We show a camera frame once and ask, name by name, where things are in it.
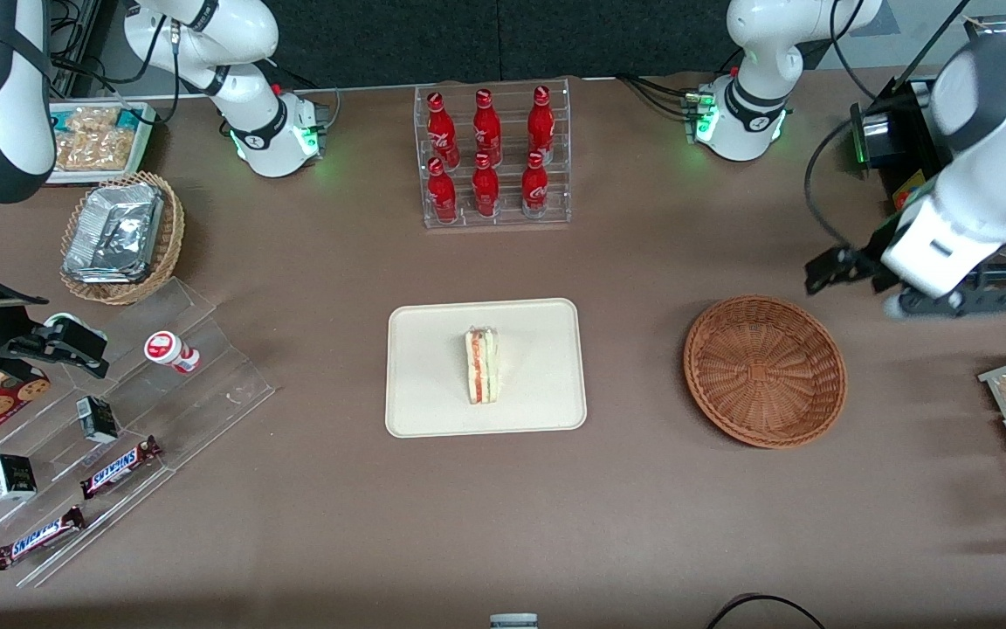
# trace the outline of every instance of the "sandwich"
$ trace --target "sandwich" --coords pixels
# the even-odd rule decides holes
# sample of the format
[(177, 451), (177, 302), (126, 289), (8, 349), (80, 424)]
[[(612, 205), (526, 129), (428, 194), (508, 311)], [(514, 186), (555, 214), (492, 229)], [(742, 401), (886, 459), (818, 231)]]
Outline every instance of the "sandwich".
[(499, 334), (492, 328), (472, 328), (464, 334), (468, 352), (468, 399), (491, 404), (500, 397)]

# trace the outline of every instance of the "small black box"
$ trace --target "small black box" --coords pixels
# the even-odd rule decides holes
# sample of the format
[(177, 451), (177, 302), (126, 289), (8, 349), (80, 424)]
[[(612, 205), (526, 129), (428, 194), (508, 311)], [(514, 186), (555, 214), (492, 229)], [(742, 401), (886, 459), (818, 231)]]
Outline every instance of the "small black box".
[(29, 459), (14, 454), (0, 454), (0, 500), (19, 500), (36, 496), (36, 479)]
[(119, 439), (119, 425), (107, 402), (93, 395), (76, 400), (76, 418), (80, 421), (85, 439), (99, 443), (111, 443)]

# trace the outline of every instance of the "red and white cup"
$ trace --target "red and white cup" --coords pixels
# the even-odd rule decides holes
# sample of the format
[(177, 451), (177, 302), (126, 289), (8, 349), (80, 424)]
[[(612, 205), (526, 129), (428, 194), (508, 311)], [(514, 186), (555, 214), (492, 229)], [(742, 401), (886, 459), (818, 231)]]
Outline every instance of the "red and white cup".
[(147, 339), (143, 348), (147, 358), (159, 365), (169, 365), (183, 374), (190, 374), (200, 366), (200, 351), (181, 340), (179, 335), (160, 331)]

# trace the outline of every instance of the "gray wall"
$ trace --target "gray wall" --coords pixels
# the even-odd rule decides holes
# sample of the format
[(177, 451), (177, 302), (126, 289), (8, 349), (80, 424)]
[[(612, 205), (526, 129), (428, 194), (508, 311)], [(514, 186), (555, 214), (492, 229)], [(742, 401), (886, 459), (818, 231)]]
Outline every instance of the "gray wall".
[(714, 69), (727, 0), (265, 0), (275, 59), (322, 87)]

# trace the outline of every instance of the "empty wicker basket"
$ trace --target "empty wicker basket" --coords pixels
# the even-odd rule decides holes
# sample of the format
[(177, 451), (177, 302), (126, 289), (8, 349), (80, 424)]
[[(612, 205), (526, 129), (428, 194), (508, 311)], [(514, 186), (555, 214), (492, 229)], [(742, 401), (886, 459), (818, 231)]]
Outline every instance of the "empty wicker basket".
[[(132, 183), (151, 183), (165, 195), (161, 227), (157, 229), (155, 251), (150, 264), (150, 275), (137, 284), (85, 284), (68, 278), (61, 272), (61, 282), (64, 282), (64, 286), (68, 287), (72, 295), (109, 303), (111, 306), (127, 306), (152, 295), (173, 275), (176, 259), (181, 254), (181, 239), (184, 237), (184, 209), (181, 207), (181, 199), (176, 198), (173, 188), (164, 179), (150, 172), (120, 176), (111, 182), (100, 183), (100, 187), (129, 186)], [(76, 222), (79, 220), (80, 209), (87, 199), (88, 195), (85, 195), (76, 203), (76, 210), (72, 211), (72, 216), (68, 219), (68, 227), (64, 229), (63, 239), (60, 240), (60, 255), (68, 254), (68, 246), (72, 243), (72, 235), (76, 233)]]
[(779, 299), (713, 304), (693, 322), (683, 367), (706, 417), (752, 446), (805, 445), (844, 407), (841, 351), (818, 320)]

